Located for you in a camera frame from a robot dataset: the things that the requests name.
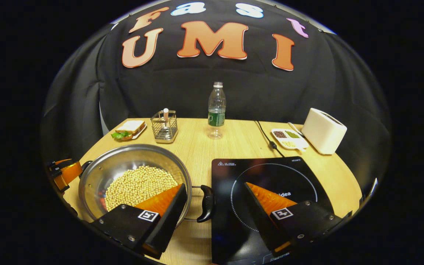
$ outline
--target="orange letter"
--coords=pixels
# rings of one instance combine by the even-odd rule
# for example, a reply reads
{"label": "orange letter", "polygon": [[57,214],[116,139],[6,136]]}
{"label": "orange letter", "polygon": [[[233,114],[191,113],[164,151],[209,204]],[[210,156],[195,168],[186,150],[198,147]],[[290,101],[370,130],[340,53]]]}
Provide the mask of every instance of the orange letter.
{"label": "orange letter", "polygon": [[246,59],[243,51],[243,35],[248,30],[247,25],[229,22],[223,25],[217,32],[203,21],[191,21],[181,25],[185,28],[183,48],[178,51],[178,57],[196,57],[200,51],[195,48],[198,41],[207,56],[212,55],[215,49],[223,41],[222,49],[218,51],[220,57],[230,59]]}
{"label": "orange letter", "polygon": [[158,34],[160,34],[162,31],[163,28],[158,28],[145,33],[145,52],[140,57],[135,57],[133,55],[135,50],[135,42],[140,39],[140,36],[131,37],[130,39],[124,41],[122,44],[124,47],[122,51],[122,64],[128,68],[139,67],[143,64],[146,64],[155,53],[156,40],[158,39]]}
{"label": "orange letter", "polygon": [[131,30],[129,30],[128,33],[132,33],[134,31],[138,30],[139,28],[143,28],[143,27],[150,25],[151,21],[149,21],[149,20],[154,20],[154,19],[158,18],[161,14],[160,12],[166,11],[168,9],[170,9],[170,8],[169,7],[163,7],[161,9],[155,10],[153,12],[150,12],[148,14],[145,14],[145,15],[137,18],[137,22],[135,23],[135,26]]}
{"label": "orange letter", "polygon": [[272,64],[280,69],[292,71],[294,66],[291,62],[291,48],[294,42],[283,35],[273,34],[272,37],[276,39],[278,44],[276,48],[276,58],[272,60]]}

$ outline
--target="white tray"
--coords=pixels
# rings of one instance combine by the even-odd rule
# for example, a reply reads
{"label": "white tray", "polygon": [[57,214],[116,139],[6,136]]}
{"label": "white tray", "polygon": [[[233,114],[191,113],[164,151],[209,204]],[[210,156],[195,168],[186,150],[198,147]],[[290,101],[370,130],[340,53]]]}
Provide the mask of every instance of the white tray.
{"label": "white tray", "polygon": [[[279,138],[276,136],[276,134],[274,134],[276,131],[280,131],[284,134],[284,136],[286,136],[285,138]],[[292,138],[290,137],[286,131],[289,131],[293,134],[295,134],[296,136],[299,136],[299,138]],[[293,149],[305,149],[308,147],[308,142],[303,139],[296,131],[294,131],[293,129],[272,129],[271,130],[271,134],[274,137],[274,139],[276,139],[279,144],[285,148],[285,149],[289,149],[289,150],[293,150]],[[292,146],[287,146],[286,142],[290,142],[290,144],[295,145],[295,147]]]}

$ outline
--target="sandwich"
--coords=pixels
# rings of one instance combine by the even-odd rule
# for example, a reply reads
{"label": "sandwich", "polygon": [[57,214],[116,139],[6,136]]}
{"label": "sandwich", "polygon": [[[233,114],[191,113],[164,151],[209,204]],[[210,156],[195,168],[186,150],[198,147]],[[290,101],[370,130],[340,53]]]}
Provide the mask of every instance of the sandwich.
{"label": "sandwich", "polygon": [[116,132],[111,134],[111,136],[113,139],[121,141],[129,140],[139,134],[145,126],[146,124],[144,121],[128,121],[117,128]]}

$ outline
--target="pot handle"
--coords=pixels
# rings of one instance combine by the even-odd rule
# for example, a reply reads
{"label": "pot handle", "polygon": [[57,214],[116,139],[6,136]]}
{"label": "pot handle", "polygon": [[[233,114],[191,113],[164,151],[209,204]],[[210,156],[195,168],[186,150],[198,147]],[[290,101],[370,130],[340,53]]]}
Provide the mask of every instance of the pot handle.
{"label": "pot handle", "polygon": [[197,219],[184,218],[188,221],[197,221],[198,223],[205,222],[212,218],[215,211],[215,196],[213,194],[212,188],[200,185],[192,186],[193,188],[201,188],[204,192],[204,197],[202,198],[202,214]]}
{"label": "pot handle", "polygon": [[83,175],[84,171],[86,170],[86,168],[89,166],[89,164],[91,164],[93,161],[89,160],[86,161],[82,166],[81,166],[81,170],[83,170],[83,172],[79,175],[79,178],[81,178],[81,176]]}

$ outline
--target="metal pot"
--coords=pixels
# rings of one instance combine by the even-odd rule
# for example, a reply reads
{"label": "metal pot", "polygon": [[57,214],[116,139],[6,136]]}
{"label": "metal pot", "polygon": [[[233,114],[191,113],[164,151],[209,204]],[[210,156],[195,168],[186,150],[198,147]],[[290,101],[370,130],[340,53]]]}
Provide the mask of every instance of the metal pot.
{"label": "metal pot", "polygon": [[107,213],[102,200],[106,197],[109,185],[128,169],[139,166],[154,166],[170,173],[178,184],[186,186],[187,201],[176,224],[178,227],[185,219],[192,199],[192,188],[201,188],[204,191],[202,199],[202,215],[195,219],[198,223],[212,218],[215,207],[215,197],[212,189],[205,185],[192,186],[191,178],[182,161],[170,151],[148,144],[132,144],[112,149],[94,161],[87,161],[83,165],[83,173],[79,182],[79,198],[86,213],[96,220]]}

